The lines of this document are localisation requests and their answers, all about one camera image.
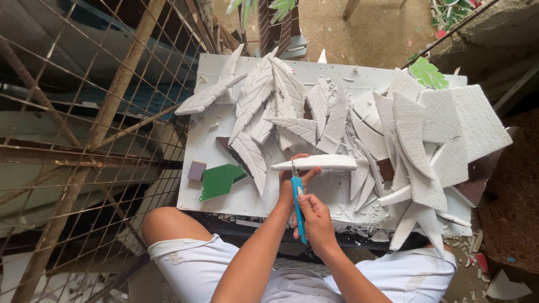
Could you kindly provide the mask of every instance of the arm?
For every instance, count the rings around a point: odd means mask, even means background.
[[[299,195],[298,203],[305,215],[305,233],[313,251],[328,266],[344,300],[347,303],[391,303],[339,247],[328,207],[312,194]]]
[[[294,159],[307,156],[300,154]],[[319,167],[315,167],[309,172],[304,172],[303,188],[305,189],[307,182],[321,171]],[[280,192],[275,208],[230,261],[217,284],[211,303],[255,303],[262,298],[286,223],[294,209],[290,178],[289,171],[282,171],[279,174]]]

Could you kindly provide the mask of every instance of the wooden chair leg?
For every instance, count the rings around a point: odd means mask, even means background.
[[[348,0],[348,2],[346,2],[346,7],[344,8],[344,13],[342,14],[342,19],[344,21],[350,20],[352,13],[356,10],[359,3],[360,0]]]
[[[403,0],[403,1],[400,3],[400,9],[403,9],[404,4],[406,4],[406,1],[407,1],[407,0]]]

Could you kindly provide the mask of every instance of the brown patterned fabric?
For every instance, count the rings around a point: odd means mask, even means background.
[[[487,183],[487,191],[498,199],[478,207],[486,254],[539,273],[539,109],[502,121],[520,129]]]

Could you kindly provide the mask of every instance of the white shorts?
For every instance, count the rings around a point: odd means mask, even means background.
[[[213,235],[207,242],[161,241],[150,246],[148,253],[182,303],[206,303],[238,250]],[[455,256],[447,251],[445,255],[447,262],[434,249],[400,251],[356,267],[394,303],[438,303],[457,269]],[[340,293],[332,276],[324,280]]]

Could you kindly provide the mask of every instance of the white board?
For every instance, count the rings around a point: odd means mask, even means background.
[[[225,65],[228,56],[216,54],[201,54],[200,64],[198,67],[198,75],[203,75],[208,79],[208,83],[199,84],[202,88],[213,85],[217,82],[219,73]],[[250,72],[260,58],[240,57],[235,74]],[[295,76],[305,84],[307,89],[311,89],[316,83],[317,78],[331,78],[331,82],[338,84],[341,78],[354,79],[354,82],[344,84],[348,90],[348,94],[352,94],[353,98],[360,98],[369,91],[375,89],[382,91],[389,86],[393,70],[382,68],[359,67],[358,72],[354,73],[353,67],[349,65],[338,64],[323,64],[309,63],[302,61],[287,61],[285,63],[295,69]],[[465,86],[467,79],[464,76],[447,75],[447,80],[454,82],[455,86]],[[239,91],[243,82],[235,85],[233,88],[234,101],[237,101]],[[220,146],[215,140],[216,136],[228,137],[232,133],[234,122],[236,121],[235,107],[231,105],[210,105],[203,113],[191,115],[192,124],[189,127],[189,135],[185,150],[185,169],[182,173],[182,180],[179,186],[179,195],[177,207],[182,210],[195,210],[205,212],[219,212],[224,214],[267,217],[277,202],[279,194],[279,172],[271,170],[270,166],[275,163],[288,161],[292,156],[291,152],[287,152],[286,156],[280,151],[275,135],[269,136],[266,143],[260,146],[262,156],[267,165],[267,177],[265,192],[263,197],[260,197],[252,178],[234,184],[231,192],[228,195],[210,199],[205,202],[200,202],[198,198],[201,195],[202,182],[197,182],[187,179],[189,173],[188,167],[191,161],[201,161],[208,164],[207,168],[221,166],[227,163],[237,164],[236,161]],[[210,128],[211,125],[219,123],[219,127]],[[340,150],[346,153],[346,149],[341,146]],[[295,153],[322,154],[308,143],[303,142],[296,146]],[[320,200],[327,203],[327,206],[332,215],[342,212],[337,206],[337,202],[346,206],[351,206],[353,201],[350,201],[350,175],[347,171],[324,170],[321,175],[314,178],[307,188],[308,193],[315,194]],[[448,198],[448,204],[458,203],[455,200]],[[391,214],[389,219],[379,224],[382,229],[395,229],[400,216],[404,212],[405,207],[397,204],[388,208]],[[469,207],[463,210],[460,205],[453,208],[448,205],[449,214],[468,221],[470,217]],[[350,222],[342,216],[340,221],[344,224],[363,225],[367,226],[368,214],[361,216],[359,212],[355,213],[356,219]],[[443,230],[443,232],[454,232],[455,235],[463,235],[465,231],[458,228]]]

